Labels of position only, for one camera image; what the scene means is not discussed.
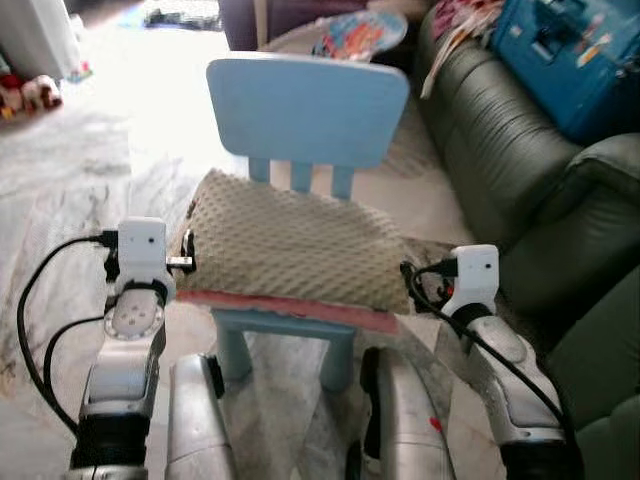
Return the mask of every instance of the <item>chair backrest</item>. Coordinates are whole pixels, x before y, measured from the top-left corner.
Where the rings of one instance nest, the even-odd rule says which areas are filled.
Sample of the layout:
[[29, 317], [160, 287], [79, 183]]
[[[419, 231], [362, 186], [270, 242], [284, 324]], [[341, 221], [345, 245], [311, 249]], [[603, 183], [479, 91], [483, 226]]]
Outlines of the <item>chair backrest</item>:
[[333, 165], [331, 193], [345, 199], [354, 168], [384, 158], [409, 90], [389, 67], [251, 52], [214, 60], [207, 81], [222, 144], [249, 157], [253, 180], [289, 160], [291, 188], [308, 192], [313, 164]]

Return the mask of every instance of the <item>chair leg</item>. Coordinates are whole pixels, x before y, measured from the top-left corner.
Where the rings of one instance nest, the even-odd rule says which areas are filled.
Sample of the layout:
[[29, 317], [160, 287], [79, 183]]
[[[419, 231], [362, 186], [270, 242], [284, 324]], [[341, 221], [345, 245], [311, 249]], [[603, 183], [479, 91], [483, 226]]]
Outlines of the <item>chair leg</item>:
[[355, 330], [331, 340], [320, 370], [320, 384], [325, 390], [339, 393], [353, 380], [353, 341]]
[[218, 358], [225, 380], [242, 380], [251, 372], [251, 355], [240, 330], [230, 330], [222, 322], [216, 323]]

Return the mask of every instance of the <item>light blue plastic chair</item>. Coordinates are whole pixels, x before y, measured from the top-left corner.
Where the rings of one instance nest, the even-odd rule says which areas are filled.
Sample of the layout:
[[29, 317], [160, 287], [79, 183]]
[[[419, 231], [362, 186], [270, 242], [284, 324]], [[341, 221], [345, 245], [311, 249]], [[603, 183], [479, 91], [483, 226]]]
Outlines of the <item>light blue plastic chair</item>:
[[[348, 200], [354, 168], [384, 158], [408, 95], [399, 71], [310, 56], [238, 53], [213, 61], [207, 81], [222, 144], [249, 157], [269, 182], [270, 159], [290, 160], [291, 188], [308, 193], [314, 164], [333, 165], [331, 194]], [[214, 310], [224, 377], [251, 371], [244, 331], [328, 340], [320, 382], [342, 391], [353, 378], [350, 326], [258, 311]]]

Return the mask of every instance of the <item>plush toy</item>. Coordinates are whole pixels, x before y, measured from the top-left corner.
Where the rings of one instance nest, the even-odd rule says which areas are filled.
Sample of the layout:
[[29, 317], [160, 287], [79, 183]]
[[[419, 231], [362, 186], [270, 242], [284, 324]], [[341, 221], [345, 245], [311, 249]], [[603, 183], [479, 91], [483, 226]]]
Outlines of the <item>plush toy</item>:
[[4, 75], [0, 75], [0, 85], [2, 85], [4, 88], [20, 89], [23, 84], [24, 82], [22, 81], [22, 79], [19, 76], [14, 75], [13, 73], [5, 73]]
[[44, 108], [51, 110], [62, 105], [60, 90], [51, 77], [40, 75], [36, 77], [34, 81], [40, 87], [40, 98], [42, 99]]
[[22, 86], [22, 98], [27, 113], [37, 110], [51, 110], [62, 105], [62, 97], [57, 85], [47, 75], [40, 75]]
[[22, 94], [17, 88], [5, 88], [0, 85], [0, 115], [5, 120], [12, 118], [22, 110]]

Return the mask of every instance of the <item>wire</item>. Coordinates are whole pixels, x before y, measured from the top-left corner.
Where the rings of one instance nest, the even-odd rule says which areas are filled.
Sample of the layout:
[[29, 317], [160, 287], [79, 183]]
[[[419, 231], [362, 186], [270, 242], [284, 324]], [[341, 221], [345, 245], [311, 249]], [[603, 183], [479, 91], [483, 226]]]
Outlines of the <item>wire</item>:
[[53, 334], [51, 340], [49, 340], [49, 344], [47, 345], [47, 351], [44, 354], [44, 367], [43, 367], [43, 376], [44, 376], [44, 385], [47, 387], [47, 390], [53, 395], [53, 398], [56, 398], [56, 394], [53, 391], [53, 385], [51, 384], [51, 361], [53, 359], [53, 350], [56, 348], [56, 343], [60, 340], [60, 337], [64, 335], [67, 330], [71, 330], [73, 327], [77, 327], [78, 325], [83, 325], [85, 323], [96, 322], [98, 320], [102, 320], [104, 317], [100, 315], [99, 317], [91, 317], [84, 318], [82, 320], [76, 320], [75, 322], [68, 323], [67, 325], [60, 328], [56, 333]]
[[29, 279], [27, 286], [22, 291], [22, 295], [20, 295], [20, 301], [18, 302], [18, 312], [17, 312], [17, 318], [16, 318], [16, 325], [18, 327], [18, 342], [20, 343], [20, 350], [22, 351], [22, 356], [24, 357], [24, 361], [27, 367], [27, 371], [29, 372], [29, 376], [31, 377], [31, 380], [33, 381], [34, 385], [38, 389], [38, 392], [40, 392], [40, 395], [42, 395], [42, 398], [44, 398], [44, 400], [47, 402], [47, 404], [49, 404], [49, 406], [55, 412], [55, 414], [58, 415], [60, 420], [62, 420], [62, 423], [64, 423], [74, 435], [76, 435], [78, 431], [78, 424], [69, 415], [67, 415], [67, 412], [65, 412], [62, 406], [58, 403], [58, 400], [56, 399], [55, 395], [53, 395], [53, 393], [47, 389], [46, 385], [44, 384], [44, 382], [40, 378], [40, 375], [38, 374], [38, 369], [36, 367], [35, 362], [33, 361], [31, 350], [29, 350], [29, 341], [27, 338], [27, 332], [24, 325], [24, 310], [27, 304], [27, 298], [29, 297], [29, 293], [31, 292], [31, 289], [33, 288], [36, 281], [38, 280], [38, 277], [40, 276], [42, 271], [45, 269], [47, 264], [51, 261], [53, 257], [56, 256], [58, 252], [76, 243], [85, 243], [85, 242], [103, 243], [104, 238], [105, 238], [104, 235], [80, 237], [80, 238], [74, 238], [72, 240], [68, 240], [62, 243], [61, 245], [58, 245], [45, 257], [45, 259], [40, 263], [40, 265], [38, 265], [38, 268], [36, 268], [36, 271], [33, 273], [31, 278]]
[[564, 415], [560, 409], [556, 406], [555, 403], [536, 385], [529, 377], [527, 377], [524, 373], [522, 373], [513, 363], [504, 358], [500, 352], [495, 350], [491, 345], [485, 342], [478, 334], [469, 330], [465, 325], [457, 321], [455, 318], [450, 317], [449, 315], [442, 313], [436, 307], [434, 307], [431, 302], [426, 298], [426, 296], [420, 291], [419, 279], [420, 276], [424, 273], [430, 272], [429, 267], [419, 268], [413, 272], [411, 275], [411, 280], [409, 282], [409, 286], [411, 287], [411, 291], [418, 298], [424, 306], [433, 313], [436, 317], [444, 320], [448, 324], [450, 324], [456, 332], [465, 335], [476, 345], [481, 347], [487, 353], [489, 353], [493, 358], [499, 361], [507, 370], [513, 373], [516, 377], [518, 377], [527, 387], [531, 389], [533, 393], [536, 394], [538, 398], [544, 403], [547, 408], [551, 411], [554, 417], [558, 420], [558, 423], [562, 427], [566, 439], [569, 442], [571, 438], [573, 438], [573, 426], [569, 422], [569, 419], [566, 415]]

